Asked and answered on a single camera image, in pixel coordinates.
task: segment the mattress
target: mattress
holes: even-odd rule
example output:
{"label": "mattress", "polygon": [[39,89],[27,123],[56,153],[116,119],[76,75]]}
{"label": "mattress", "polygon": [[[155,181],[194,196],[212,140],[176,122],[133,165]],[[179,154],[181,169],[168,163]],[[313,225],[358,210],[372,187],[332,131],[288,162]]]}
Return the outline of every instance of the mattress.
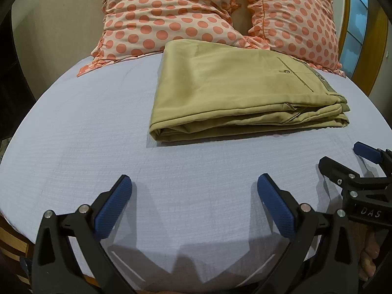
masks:
{"label": "mattress", "polygon": [[31,241],[45,210],[74,212],[126,174],[134,192],[102,241],[126,280],[148,291],[229,289],[263,279],[287,246],[257,195],[259,175],[269,173],[298,202],[328,212],[341,205],[340,188],[320,174],[320,158],[382,175],[352,147],[362,141],[391,148],[391,129],[350,79],[321,71],[348,100],[346,128],[155,142],[148,125],[161,59],[120,62],[76,78],[92,60],[86,58],[23,120],[0,164],[0,210]]}

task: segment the blue gripper pad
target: blue gripper pad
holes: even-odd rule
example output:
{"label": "blue gripper pad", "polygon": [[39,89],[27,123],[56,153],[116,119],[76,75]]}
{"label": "blue gripper pad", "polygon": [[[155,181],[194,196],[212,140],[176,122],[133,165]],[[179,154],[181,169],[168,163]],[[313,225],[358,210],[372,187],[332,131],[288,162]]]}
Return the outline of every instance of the blue gripper pad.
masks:
{"label": "blue gripper pad", "polygon": [[355,154],[371,161],[372,163],[378,164],[383,161],[381,153],[377,149],[365,145],[359,141],[355,143],[353,150]]}
{"label": "blue gripper pad", "polygon": [[257,181],[257,192],[260,199],[268,208],[282,236],[294,240],[295,219],[285,202],[279,196],[277,185],[267,173],[262,174]]}
{"label": "blue gripper pad", "polygon": [[94,235],[98,240],[105,239],[109,236],[124,206],[128,203],[131,194],[132,181],[128,176],[124,176],[95,217]]}

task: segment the finger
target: finger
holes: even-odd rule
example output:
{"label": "finger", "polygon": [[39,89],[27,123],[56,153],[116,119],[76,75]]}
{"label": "finger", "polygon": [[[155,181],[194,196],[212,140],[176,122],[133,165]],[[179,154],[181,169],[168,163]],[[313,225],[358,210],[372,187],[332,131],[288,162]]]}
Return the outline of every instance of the finger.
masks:
{"label": "finger", "polygon": [[363,270],[361,265],[358,266],[358,276],[359,276],[360,280],[365,281],[365,282],[369,279],[368,275]]}
{"label": "finger", "polygon": [[361,252],[361,266],[370,278],[374,275],[376,266],[374,265],[372,258],[365,251]]}
{"label": "finger", "polygon": [[376,241],[376,234],[373,229],[368,229],[366,232],[365,251],[372,259],[376,259],[380,253],[380,246]]}

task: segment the folded khaki fabric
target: folded khaki fabric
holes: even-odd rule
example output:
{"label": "folded khaki fabric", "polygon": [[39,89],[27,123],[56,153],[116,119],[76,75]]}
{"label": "folded khaki fabric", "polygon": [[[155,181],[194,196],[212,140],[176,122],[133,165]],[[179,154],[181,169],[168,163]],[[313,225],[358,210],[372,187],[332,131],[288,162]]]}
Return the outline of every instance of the folded khaki fabric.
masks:
{"label": "folded khaki fabric", "polygon": [[150,120],[157,141],[344,127],[347,101],[308,65],[268,50],[166,44]]}

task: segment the polka dot pillowcase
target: polka dot pillowcase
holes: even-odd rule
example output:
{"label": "polka dot pillowcase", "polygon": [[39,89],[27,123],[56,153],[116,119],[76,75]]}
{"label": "polka dot pillowcase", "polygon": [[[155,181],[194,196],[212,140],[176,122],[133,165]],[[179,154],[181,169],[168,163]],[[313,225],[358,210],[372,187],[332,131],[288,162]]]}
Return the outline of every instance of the polka dot pillowcase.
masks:
{"label": "polka dot pillowcase", "polygon": [[94,60],[78,76],[103,65],[162,52],[176,39],[250,47],[230,26],[236,0],[103,0],[104,31]]}
{"label": "polka dot pillowcase", "polygon": [[254,39],[271,50],[295,56],[310,66],[344,76],[332,0],[248,0]]}

